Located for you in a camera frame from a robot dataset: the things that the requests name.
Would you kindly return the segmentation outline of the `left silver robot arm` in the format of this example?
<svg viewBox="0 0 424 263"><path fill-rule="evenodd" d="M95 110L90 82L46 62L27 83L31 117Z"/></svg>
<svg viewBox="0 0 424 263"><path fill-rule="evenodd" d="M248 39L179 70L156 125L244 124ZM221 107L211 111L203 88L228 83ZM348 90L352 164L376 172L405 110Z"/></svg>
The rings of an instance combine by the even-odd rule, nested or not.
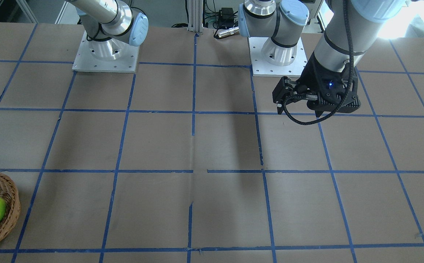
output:
<svg viewBox="0 0 424 263"><path fill-rule="evenodd" d="M287 105L301 100L323 121L324 112L352 113L361 106L354 67L372 46L385 22L395 17L403 0L328 0L333 17L302 70L299 79L283 76L272 91L277 113L295 118ZM245 0L238 9L244 37L265 37L263 55L269 63L293 62L297 42L309 19L299 0Z"/></svg>

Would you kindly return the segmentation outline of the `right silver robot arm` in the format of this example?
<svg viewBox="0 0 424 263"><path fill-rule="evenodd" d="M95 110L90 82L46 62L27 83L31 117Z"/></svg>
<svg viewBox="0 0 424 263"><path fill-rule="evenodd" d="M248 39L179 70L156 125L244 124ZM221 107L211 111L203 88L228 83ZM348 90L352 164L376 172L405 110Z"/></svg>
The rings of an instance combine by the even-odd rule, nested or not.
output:
<svg viewBox="0 0 424 263"><path fill-rule="evenodd" d="M82 25L0 23L0 171L117 174L148 20L69 0Z"/></svg>

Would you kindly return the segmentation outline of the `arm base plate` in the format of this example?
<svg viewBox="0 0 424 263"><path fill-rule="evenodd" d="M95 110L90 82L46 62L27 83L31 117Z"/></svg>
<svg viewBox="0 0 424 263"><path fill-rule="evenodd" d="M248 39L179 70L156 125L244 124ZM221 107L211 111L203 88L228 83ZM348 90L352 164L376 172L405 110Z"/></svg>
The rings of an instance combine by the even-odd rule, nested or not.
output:
<svg viewBox="0 0 424 263"><path fill-rule="evenodd" d="M301 38L290 48L277 46L269 37L249 37L248 43L254 76L297 78L307 64Z"/></svg>
<svg viewBox="0 0 424 263"><path fill-rule="evenodd" d="M138 55L139 47L115 39L88 41L84 32L72 70L84 73L135 73Z"/></svg>

